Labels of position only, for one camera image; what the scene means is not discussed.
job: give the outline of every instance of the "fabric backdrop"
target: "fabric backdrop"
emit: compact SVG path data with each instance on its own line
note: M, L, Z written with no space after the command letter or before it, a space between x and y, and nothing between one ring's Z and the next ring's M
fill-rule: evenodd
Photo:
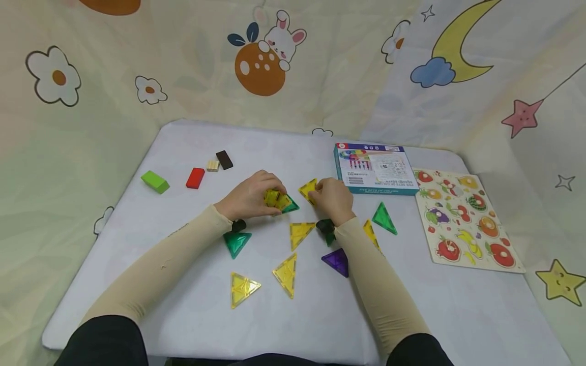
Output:
M557 258L586 275L584 7L3 1L0 364L55 360L40 345L46 322L159 128L178 118L461 153L524 245L527 281L562 345L586 363L584 307L569 292L547 300L532 272ZM513 100L533 106L538 128ZM520 122L501 123L517 112Z

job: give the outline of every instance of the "purple triangle tile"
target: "purple triangle tile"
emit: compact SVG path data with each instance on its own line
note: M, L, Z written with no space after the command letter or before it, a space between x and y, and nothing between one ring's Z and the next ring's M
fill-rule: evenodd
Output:
M342 276L348 278L348 258L346 257L346 253L344 253L344 249L338 249L337 251L324 255L322 261L326 262Z

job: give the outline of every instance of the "bunny illustration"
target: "bunny illustration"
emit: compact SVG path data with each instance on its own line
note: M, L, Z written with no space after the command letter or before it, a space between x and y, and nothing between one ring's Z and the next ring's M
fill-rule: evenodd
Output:
M304 29L289 32L289 14L284 10L277 12L277 25L272 27L264 36L264 40L259 41L258 48L268 53L271 49L279 57L279 67L283 71L289 71L289 63L295 54L297 45L301 44L307 37Z

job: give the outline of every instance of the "black sleeve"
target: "black sleeve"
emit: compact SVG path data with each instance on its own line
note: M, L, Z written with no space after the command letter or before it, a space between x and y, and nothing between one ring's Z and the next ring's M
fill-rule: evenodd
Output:
M88 320L69 338L55 366L147 366L147 351L136 323L125 316Z
M387 366L454 366L440 342L424 333L412 334L391 352Z

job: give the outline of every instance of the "yellow crescent moon illustration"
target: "yellow crescent moon illustration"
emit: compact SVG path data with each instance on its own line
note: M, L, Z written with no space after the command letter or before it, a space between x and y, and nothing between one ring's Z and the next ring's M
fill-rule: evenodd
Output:
M443 57L452 63L452 70L456 71L453 83L479 77L492 69L492 66L474 66L462 58L462 44L474 25L491 10L500 0L488 0L472 5L454 19L441 33L431 57Z

